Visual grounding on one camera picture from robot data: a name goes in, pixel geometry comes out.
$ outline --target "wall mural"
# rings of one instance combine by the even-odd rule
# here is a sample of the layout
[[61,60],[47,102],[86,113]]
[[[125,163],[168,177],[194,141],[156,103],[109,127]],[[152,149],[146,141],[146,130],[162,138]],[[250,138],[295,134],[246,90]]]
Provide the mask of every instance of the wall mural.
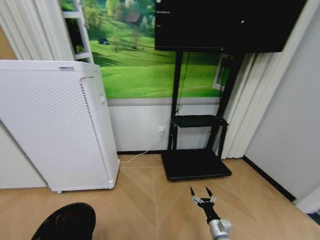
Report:
[[[72,11],[71,0],[61,1],[61,5],[64,11]],[[93,60],[100,65],[106,96],[171,98],[175,53],[154,49],[154,1],[85,0],[84,10],[89,24],[88,35]],[[73,44],[74,51],[81,52],[82,43],[76,44],[78,45]],[[185,53],[180,87],[187,57],[188,53]],[[221,86],[226,83],[229,69],[218,71],[219,59],[218,54],[190,54],[183,84],[183,98],[220,96]],[[216,72],[223,74],[216,78]]]

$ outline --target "television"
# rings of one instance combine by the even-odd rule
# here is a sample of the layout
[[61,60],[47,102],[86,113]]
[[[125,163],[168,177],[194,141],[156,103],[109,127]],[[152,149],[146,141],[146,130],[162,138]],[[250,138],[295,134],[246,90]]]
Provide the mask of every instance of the television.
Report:
[[306,0],[156,0],[155,49],[281,52]]

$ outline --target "herringbone floor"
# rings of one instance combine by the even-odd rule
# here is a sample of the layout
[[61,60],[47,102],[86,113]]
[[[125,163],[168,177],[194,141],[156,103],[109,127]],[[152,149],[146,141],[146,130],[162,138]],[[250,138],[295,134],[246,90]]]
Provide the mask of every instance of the herringbone floor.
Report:
[[199,197],[207,195],[205,186],[216,195],[215,210],[231,221],[233,240],[320,239],[320,227],[244,161],[224,162],[230,177],[170,182],[160,155],[142,155],[121,165],[112,190],[0,190],[0,239],[30,239],[52,212],[85,202],[96,212],[95,240],[210,240],[205,214],[191,201],[190,186]]

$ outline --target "black tv stand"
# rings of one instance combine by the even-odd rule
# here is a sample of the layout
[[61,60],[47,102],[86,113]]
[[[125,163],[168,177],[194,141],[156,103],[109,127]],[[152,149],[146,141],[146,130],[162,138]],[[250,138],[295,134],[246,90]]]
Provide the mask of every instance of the black tv stand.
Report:
[[[175,57],[171,119],[167,151],[162,156],[167,178],[171,181],[215,178],[230,176],[231,171],[221,161],[228,123],[223,119],[232,89],[234,87],[244,53],[234,53],[228,80],[216,115],[176,115],[183,52],[177,51]],[[211,127],[205,149],[177,150],[179,128]],[[215,139],[221,128],[218,154],[213,152]]]

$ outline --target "white air purifier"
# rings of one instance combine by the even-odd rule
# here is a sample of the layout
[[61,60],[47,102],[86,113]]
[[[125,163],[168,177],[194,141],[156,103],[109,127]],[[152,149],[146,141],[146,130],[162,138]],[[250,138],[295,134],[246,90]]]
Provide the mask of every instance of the white air purifier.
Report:
[[119,160],[98,65],[0,60],[0,119],[52,191],[112,189]]

